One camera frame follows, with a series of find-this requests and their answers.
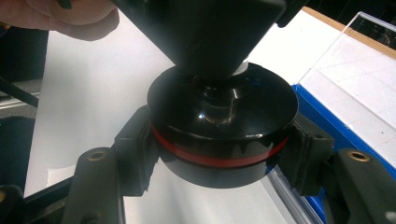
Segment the black cable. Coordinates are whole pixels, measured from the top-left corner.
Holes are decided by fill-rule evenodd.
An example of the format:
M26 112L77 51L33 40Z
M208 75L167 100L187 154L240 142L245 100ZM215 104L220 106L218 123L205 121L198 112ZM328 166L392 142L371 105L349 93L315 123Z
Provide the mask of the black cable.
M5 94L8 94L22 102L25 102L28 105L38 107L37 97L33 96L27 91L21 90L12 83L7 82L2 77L0 77L0 91L3 91Z

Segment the red ring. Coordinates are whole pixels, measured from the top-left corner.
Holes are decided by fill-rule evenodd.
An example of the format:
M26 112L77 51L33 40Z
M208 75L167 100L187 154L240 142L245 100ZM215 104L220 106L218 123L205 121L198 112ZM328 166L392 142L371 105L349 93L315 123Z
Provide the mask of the red ring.
M211 158L206 156L199 156L192 154L186 150L176 147L172 143L168 142L165 138L163 138L158 131L151 125L151 130L154 133L157 140L169 151L174 153L175 155L179 156L180 158L191 161L194 163L212 166L212 167L222 167L222 168L230 168L230 167L239 167L254 164L259 161L263 161L272 155L276 154L289 140L289 137L286 137L279 145L273 147L271 150L262 153L260 155L247 157L247 158L240 158L240 159L220 159L220 158Z

